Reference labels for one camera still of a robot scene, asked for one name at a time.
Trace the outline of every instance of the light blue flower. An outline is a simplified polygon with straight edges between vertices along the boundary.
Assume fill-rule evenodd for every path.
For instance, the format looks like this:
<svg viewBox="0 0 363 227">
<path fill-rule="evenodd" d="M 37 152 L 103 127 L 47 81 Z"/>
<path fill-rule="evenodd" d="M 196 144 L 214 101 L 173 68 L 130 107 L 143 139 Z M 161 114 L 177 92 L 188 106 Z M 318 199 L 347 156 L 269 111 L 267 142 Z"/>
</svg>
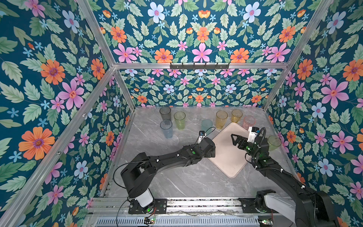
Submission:
<svg viewBox="0 0 363 227">
<path fill-rule="evenodd" d="M 196 22 L 197 20 L 199 20 L 199 19 L 198 19 L 198 15 L 197 15 L 197 14 L 196 14 L 196 15 L 193 15 L 192 20 L 194 20 L 194 22 Z"/>
<path fill-rule="evenodd" d="M 112 17 L 116 20 L 117 19 L 117 14 L 112 13 Z"/>
<path fill-rule="evenodd" d="M 99 16 L 100 20 L 105 21 L 106 18 L 105 18 L 105 16 L 103 14 L 99 14 L 98 16 Z"/>
<path fill-rule="evenodd" d="M 211 20 L 212 22 L 216 19 L 216 15 L 211 15 L 211 17 L 209 18 L 209 20 Z"/>
<path fill-rule="evenodd" d="M 66 214 L 61 214 L 61 218 L 58 221 L 63 222 L 64 219 L 66 219 Z"/>
<path fill-rule="evenodd" d="M 45 125 L 48 124 L 48 122 L 46 122 L 46 118 L 44 120 L 40 118 L 39 121 L 40 121 L 40 123 L 38 124 L 38 126 L 44 127 Z"/>
<path fill-rule="evenodd" d="M 30 57 L 30 56 L 34 56 L 34 55 L 32 54 L 32 52 L 33 52 L 33 51 L 32 51 L 31 49 L 29 49 L 29 50 L 28 50 L 27 48 L 25 48 L 25 47 L 24 47 L 24 50 L 25 50 L 25 51 L 23 52 L 23 54 L 26 54 L 28 57 Z"/>
<path fill-rule="evenodd" d="M 19 115 L 17 113 L 19 113 L 19 110 L 15 110 L 14 107 L 11 108 L 11 111 L 8 110 L 7 111 L 8 114 L 11 114 L 10 117 L 13 118 L 14 116 L 18 117 Z"/>
<path fill-rule="evenodd" d="M 61 177 L 65 177 L 67 172 L 66 168 L 64 168 L 64 170 L 61 171 Z"/>
<path fill-rule="evenodd" d="M 44 109 L 46 110 L 47 108 L 49 108 L 49 102 L 47 102 L 46 100 L 44 100 L 44 102 L 43 103 L 41 103 L 40 105 L 41 106 L 44 106 Z"/>
<path fill-rule="evenodd" d="M 14 151 L 14 155 L 10 156 L 9 159 L 13 159 L 13 162 L 16 162 L 18 159 L 21 159 L 21 152 L 17 153 Z"/>
</svg>

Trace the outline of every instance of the aluminum frame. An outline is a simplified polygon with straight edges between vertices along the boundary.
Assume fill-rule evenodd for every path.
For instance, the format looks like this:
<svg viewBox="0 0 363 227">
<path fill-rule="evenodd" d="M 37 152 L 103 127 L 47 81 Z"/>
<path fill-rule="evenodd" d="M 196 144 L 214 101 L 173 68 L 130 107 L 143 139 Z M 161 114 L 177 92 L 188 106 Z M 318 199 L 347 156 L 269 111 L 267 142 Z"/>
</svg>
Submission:
<svg viewBox="0 0 363 227">
<path fill-rule="evenodd" d="M 269 94 L 269 97 L 267 98 L 265 104 L 263 105 L 262 108 L 265 111 L 268 109 L 272 100 L 277 95 L 280 87 L 286 80 L 286 77 L 291 72 L 295 62 L 300 57 L 302 50 L 305 48 L 306 44 L 309 42 L 313 32 L 318 27 L 320 21 L 323 19 L 323 16 L 327 13 L 327 11 L 328 11 L 330 5 L 333 3 L 333 1 L 334 0 L 322 0 L 319 3 L 318 8 L 316 9 L 316 11 L 314 12 L 313 16 L 310 19 L 309 24 L 306 26 L 306 30 L 305 30 L 304 34 L 301 36 L 299 43 L 297 44 L 294 51 L 292 52 L 292 54 L 289 57 L 289 60 L 287 62 L 287 68 L 285 70 L 283 70 L 282 73 L 280 74 L 280 77 L 276 81 L 275 85 L 273 86 L 273 88 Z"/>
<path fill-rule="evenodd" d="M 24 213 L 27 206 L 33 200 L 38 189 L 43 185 L 45 178 L 57 163 L 62 152 L 68 146 L 73 135 L 77 132 L 82 124 L 85 115 L 91 110 L 92 106 L 103 92 L 104 87 L 110 81 L 115 73 L 114 68 L 110 68 L 98 82 L 91 94 L 88 96 L 84 104 L 79 108 L 76 115 L 69 122 L 68 126 L 64 129 L 57 141 L 54 143 L 48 154 L 44 157 L 42 162 L 38 165 L 31 177 L 26 181 L 18 196 L 14 199 L 10 207 L 5 211 L 0 219 L 0 226 L 15 226 L 20 216 Z"/>
</svg>

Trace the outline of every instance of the green leaf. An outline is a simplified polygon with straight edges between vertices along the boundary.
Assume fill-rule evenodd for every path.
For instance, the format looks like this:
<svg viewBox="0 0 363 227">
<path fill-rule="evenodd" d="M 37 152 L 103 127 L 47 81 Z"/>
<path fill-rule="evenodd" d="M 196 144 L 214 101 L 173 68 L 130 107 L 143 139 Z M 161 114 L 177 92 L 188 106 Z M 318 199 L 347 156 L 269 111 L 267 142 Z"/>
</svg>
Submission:
<svg viewBox="0 0 363 227">
<path fill-rule="evenodd" d="M 21 78 L 23 78 L 23 76 L 17 64 L 11 61 L 3 61 L 1 68 L 5 71 L 5 75 L 9 76 L 9 79 L 14 80 L 18 85 L 20 85 Z"/>
</svg>

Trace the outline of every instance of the blue floral wallpaper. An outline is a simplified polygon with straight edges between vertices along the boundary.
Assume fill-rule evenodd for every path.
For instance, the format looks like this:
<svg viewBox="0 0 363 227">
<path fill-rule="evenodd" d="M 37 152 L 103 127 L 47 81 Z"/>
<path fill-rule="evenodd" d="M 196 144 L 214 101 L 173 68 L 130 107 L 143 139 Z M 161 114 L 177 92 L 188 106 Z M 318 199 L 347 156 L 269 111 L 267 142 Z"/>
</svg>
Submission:
<svg viewBox="0 0 363 227">
<path fill-rule="evenodd" d="M 89 2 L 118 62 L 242 63 L 287 61 L 320 1 Z"/>
<path fill-rule="evenodd" d="M 2 215 L 108 66 L 75 1 L 2 1 L 0 25 Z M 115 83 L 109 81 L 18 226 L 80 226 L 128 119 Z"/>
<path fill-rule="evenodd" d="M 361 226 L 363 5 L 334 3 L 269 112 L 301 182 L 330 195 L 340 226 Z"/>
</svg>

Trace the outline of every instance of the orange flower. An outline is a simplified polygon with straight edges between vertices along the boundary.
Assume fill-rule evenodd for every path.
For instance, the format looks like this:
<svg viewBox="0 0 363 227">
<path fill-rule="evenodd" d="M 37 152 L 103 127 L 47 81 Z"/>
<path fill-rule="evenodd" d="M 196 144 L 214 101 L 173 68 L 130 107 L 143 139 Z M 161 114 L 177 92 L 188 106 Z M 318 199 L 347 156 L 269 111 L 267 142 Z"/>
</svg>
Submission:
<svg viewBox="0 0 363 227">
<path fill-rule="evenodd" d="M 206 11 L 200 10 L 198 12 L 198 15 L 200 18 L 208 18 L 211 15 L 211 12 L 209 10 L 206 10 Z"/>
<path fill-rule="evenodd" d="M 340 217 L 337 217 L 339 222 L 339 227 L 348 227 L 348 224 L 343 222 L 343 220 Z"/>
<path fill-rule="evenodd" d="M 197 101 L 198 103 L 203 102 L 203 96 L 197 96 L 197 97 L 195 98 L 195 101 Z"/>
<path fill-rule="evenodd" d="M 305 183 L 305 178 L 301 176 L 301 173 L 297 173 L 297 176 L 299 177 L 300 182 L 304 185 L 304 183 Z"/>
<path fill-rule="evenodd" d="M 107 179 L 107 176 L 108 176 L 108 174 L 107 173 L 105 173 L 104 175 L 103 175 L 103 177 L 101 178 L 101 181 L 100 181 L 100 185 L 99 185 L 99 189 L 100 190 L 102 190 L 102 188 L 103 188 L 103 185 L 104 185 L 104 183 L 105 183 L 105 181 L 106 181 L 106 179 Z"/>
<path fill-rule="evenodd" d="M 171 60 L 173 59 L 170 51 L 165 50 L 164 48 L 160 48 L 160 50 L 157 50 L 155 54 L 155 60 L 157 60 L 158 63 L 171 63 Z"/>
<path fill-rule="evenodd" d="M 192 33 L 193 33 L 193 29 L 192 29 L 192 28 L 188 28 L 188 29 L 187 29 L 187 33 L 188 33 L 188 34 L 192 34 Z"/>
<path fill-rule="evenodd" d="M 29 42 L 28 42 L 28 46 L 29 46 L 30 49 L 35 50 L 34 46 Z"/>
<path fill-rule="evenodd" d="M 215 27 L 213 32 L 214 32 L 214 34 L 219 34 L 219 33 L 221 33 L 221 29 L 218 27 Z"/>
<path fill-rule="evenodd" d="M 295 35 L 296 30 L 295 30 L 295 26 L 291 27 L 288 26 L 286 29 L 282 30 L 279 38 L 280 38 L 280 42 L 287 42 L 290 39 L 293 38 L 293 35 Z"/>
<path fill-rule="evenodd" d="M 103 68 L 103 63 L 100 62 L 98 59 L 92 60 L 91 69 L 93 70 L 94 77 L 97 77 L 100 80 L 103 75 L 105 74 L 105 69 Z"/>
<path fill-rule="evenodd" d="M 300 63 L 299 68 L 297 69 L 298 78 L 301 80 L 305 80 L 310 76 L 311 70 L 313 69 L 312 61 L 309 59 L 305 59 Z"/>
<path fill-rule="evenodd" d="M 290 142 L 290 143 L 294 143 L 296 141 L 296 135 L 295 135 L 295 132 L 293 131 L 288 131 L 287 133 L 287 136 L 286 136 L 287 140 Z"/>
<path fill-rule="evenodd" d="M 107 18 L 110 18 L 111 17 L 111 13 L 109 11 L 104 10 L 102 12 L 103 12 L 103 14 L 104 14 L 105 17 L 107 17 Z"/>
<path fill-rule="evenodd" d="M 106 144 L 108 146 L 111 146 L 114 138 L 115 138 L 115 134 L 113 133 L 113 131 L 109 131 L 109 133 L 106 136 Z"/>
<path fill-rule="evenodd" d="M 78 214 L 79 207 L 74 208 L 72 215 L 76 216 Z"/>
<path fill-rule="evenodd" d="M 120 29 L 119 27 L 112 27 L 111 35 L 112 38 L 119 43 L 126 42 L 127 36 L 125 35 L 125 31 L 123 29 Z"/>
<path fill-rule="evenodd" d="M 130 120 L 130 115 L 128 115 L 128 116 L 126 117 L 125 125 L 127 125 L 127 124 L 129 123 L 129 120 Z"/>
<path fill-rule="evenodd" d="M 252 102 L 260 102 L 260 101 L 261 101 L 261 99 L 262 99 L 262 96 L 261 96 L 261 95 L 256 95 L 256 96 L 253 96 L 253 97 L 251 98 L 251 101 L 252 101 Z"/>
<path fill-rule="evenodd" d="M 249 51 L 244 48 L 240 48 L 240 50 L 235 50 L 231 55 L 232 63 L 245 63 L 249 58 Z"/>
<path fill-rule="evenodd" d="M 271 121 L 271 124 L 273 124 L 273 117 L 271 117 L 271 116 L 269 115 L 269 119 L 270 119 L 270 121 Z"/>
<path fill-rule="evenodd" d="M 40 66 L 40 68 L 42 68 L 40 73 L 42 74 L 42 77 L 45 77 L 45 81 L 50 84 L 53 83 L 54 85 L 62 82 L 63 78 L 66 77 L 63 66 L 59 65 L 59 62 L 56 60 L 53 62 L 52 60 L 48 59 L 46 62 L 47 64 L 42 64 Z"/>
<path fill-rule="evenodd" d="M 359 76 L 363 76 L 363 59 L 358 59 L 358 61 L 351 61 L 349 65 L 345 66 L 343 73 L 343 77 L 347 78 L 347 81 L 357 81 L 359 80 Z"/>
<path fill-rule="evenodd" d="M 138 100 L 139 102 L 141 102 L 141 103 L 147 103 L 147 98 L 146 98 L 146 97 L 144 97 L 144 96 L 139 96 L 139 97 L 137 97 L 137 100 Z"/>
<path fill-rule="evenodd" d="M 298 13 L 297 13 L 297 17 L 302 17 L 304 14 L 305 14 L 306 10 L 305 9 L 302 9 L 300 10 Z"/>
<path fill-rule="evenodd" d="M 23 157 L 30 160 L 35 155 L 35 160 L 44 158 L 44 153 L 48 153 L 51 144 L 54 144 L 54 136 L 49 129 L 43 131 L 42 127 L 34 127 L 33 133 L 26 131 L 21 138 L 25 141 L 19 143 L 19 151 L 26 151 Z"/>
<path fill-rule="evenodd" d="M 205 42 L 206 40 L 208 40 L 208 35 L 209 35 L 209 31 L 207 31 L 206 27 L 201 27 L 199 29 L 199 31 L 197 32 L 197 39 L 200 42 Z"/>
</svg>

